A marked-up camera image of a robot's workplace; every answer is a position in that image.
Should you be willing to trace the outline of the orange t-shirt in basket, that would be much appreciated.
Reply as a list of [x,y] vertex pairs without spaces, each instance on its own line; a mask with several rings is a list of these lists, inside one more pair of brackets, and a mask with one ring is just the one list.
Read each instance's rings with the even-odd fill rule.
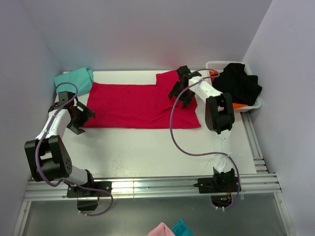
[[[209,72],[210,76],[217,76],[217,72],[210,71]],[[215,78],[211,78],[211,84],[213,84]],[[243,107],[247,107],[247,104],[240,104],[240,103],[233,103],[233,109],[241,109]]]

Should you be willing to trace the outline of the pink cloth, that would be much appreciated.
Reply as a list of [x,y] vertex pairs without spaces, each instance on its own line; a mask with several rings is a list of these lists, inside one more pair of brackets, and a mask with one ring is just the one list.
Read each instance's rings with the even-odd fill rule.
[[175,236],[175,234],[165,223],[161,222],[147,236]]

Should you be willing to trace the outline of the aluminium table frame rail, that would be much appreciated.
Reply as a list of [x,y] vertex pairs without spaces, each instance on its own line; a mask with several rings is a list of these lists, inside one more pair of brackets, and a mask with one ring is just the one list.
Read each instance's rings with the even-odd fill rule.
[[197,177],[112,179],[114,206],[99,217],[74,212],[66,187],[28,184],[15,225],[16,236],[141,236],[160,222],[183,219],[197,236],[293,236],[279,180],[268,171],[248,113],[241,115],[256,174],[242,175],[243,198],[231,210],[211,208],[210,195],[194,186]]

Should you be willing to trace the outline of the black t-shirt in basket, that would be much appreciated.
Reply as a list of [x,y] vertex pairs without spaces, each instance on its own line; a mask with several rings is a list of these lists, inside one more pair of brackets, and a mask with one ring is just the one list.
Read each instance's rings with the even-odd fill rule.
[[253,106],[262,91],[258,84],[257,75],[249,75],[245,71],[245,65],[241,63],[229,63],[220,76],[212,80],[215,89],[229,93],[233,103]]

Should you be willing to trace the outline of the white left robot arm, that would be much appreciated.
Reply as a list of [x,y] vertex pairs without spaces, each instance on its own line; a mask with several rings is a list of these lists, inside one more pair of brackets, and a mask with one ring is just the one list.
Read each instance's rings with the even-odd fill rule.
[[75,93],[65,91],[58,93],[58,101],[54,102],[48,111],[48,120],[34,139],[24,145],[31,176],[34,181],[70,182],[84,187],[94,184],[92,174],[88,170],[72,165],[71,158],[62,141],[68,128],[76,135],[85,131],[82,129],[95,113],[79,102]]

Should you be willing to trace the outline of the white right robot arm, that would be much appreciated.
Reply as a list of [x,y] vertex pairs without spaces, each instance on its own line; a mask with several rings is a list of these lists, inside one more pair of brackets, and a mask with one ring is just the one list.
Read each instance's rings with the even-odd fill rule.
[[[178,81],[168,95],[169,100],[176,98],[171,110],[169,130],[174,145],[182,153],[189,156],[214,155],[214,175],[220,177],[234,177],[238,173],[235,162],[230,156],[230,133],[235,122],[232,97],[214,88],[208,80],[215,79],[220,73],[214,69],[199,69],[191,71],[186,65],[177,70]],[[205,123],[207,128],[218,138],[215,144],[217,151],[193,154],[183,150],[176,142],[173,134],[173,118],[178,102],[188,107],[195,96],[205,103]]]

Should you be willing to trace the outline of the red t-shirt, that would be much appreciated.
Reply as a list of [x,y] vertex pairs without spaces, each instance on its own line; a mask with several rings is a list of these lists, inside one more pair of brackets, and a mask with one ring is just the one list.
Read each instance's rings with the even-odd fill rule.
[[[175,70],[156,75],[154,85],[106,85],[93,83],[87,107],[95,112],[85,128],[168,129],[175,99],[168,94],[178,81]],[[173,129],[194,129],[201,124],[196,115],[197,102],[188,107],[177,103]]]

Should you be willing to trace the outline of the folded teal t-shirt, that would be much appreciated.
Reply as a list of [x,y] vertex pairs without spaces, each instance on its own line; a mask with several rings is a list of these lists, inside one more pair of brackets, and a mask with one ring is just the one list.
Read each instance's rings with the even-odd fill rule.
[[92,69],[82,67],[80,69],[73,70],[55,77],[55,86],[67,82],[67,84],[62,84],[57,88],[57,93],[64,91],[75,93],[75,87],[73,85],[70,85],[69,83],[76,85],[76,87],[78,88],[78,96],[89,93],[94,82],[93,72],[94,71]]

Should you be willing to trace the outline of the teal cloth at bottom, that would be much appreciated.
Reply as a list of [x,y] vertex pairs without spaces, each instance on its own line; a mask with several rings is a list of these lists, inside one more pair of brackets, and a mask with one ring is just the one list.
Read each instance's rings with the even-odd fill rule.
[[172,228],[172,232],[175,236],[193,236],[192,231],[188,228],[188,226],[184,223],[182,219],[180,219],[177,224]]

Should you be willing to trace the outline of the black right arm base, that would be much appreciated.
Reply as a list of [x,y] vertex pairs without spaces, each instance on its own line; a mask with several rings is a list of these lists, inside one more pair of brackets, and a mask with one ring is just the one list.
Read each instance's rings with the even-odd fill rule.
[[226,208],[233,203],[232,193],[237,196],[241,192],[241,185],[237,177],[231,180],[221,179],[218,176],[198,178],[193,185],[198,188],[199,194],[210,194],[211,203],[218,208]]

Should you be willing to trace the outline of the white plastic laundry basket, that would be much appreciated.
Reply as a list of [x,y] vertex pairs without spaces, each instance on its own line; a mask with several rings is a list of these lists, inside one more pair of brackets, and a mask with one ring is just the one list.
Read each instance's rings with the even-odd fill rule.
[[[208,61],[206,62],[206,68],[207,69],[211,69],[211,70],[215,70],[219,73],[223,72],[223,69],[230,63],[241,63],[245,65],[244,71],[248,74],[248,75],[252,75],[252,72],[249,68],[249,66],[243,62],[240,61]],[[248,112],[249,110],[252,109],[258,109],[261,107],[261,100],[260,97],[258,96],[255,103],[252,106],[249,105],[245,105],[245,104],[238,104],[238,103],[234,103],[233,104],[233,108],[235,110],[235,112]]]

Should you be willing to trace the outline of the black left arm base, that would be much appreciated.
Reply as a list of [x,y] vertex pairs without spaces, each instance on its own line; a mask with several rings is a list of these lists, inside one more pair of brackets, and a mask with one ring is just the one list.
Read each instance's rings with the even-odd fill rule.
[[94,211],[101,197],[112,198],[112,182],[96,181],[91,186],[68,186],[67,198],[77,199],[77,209],[83,212]]

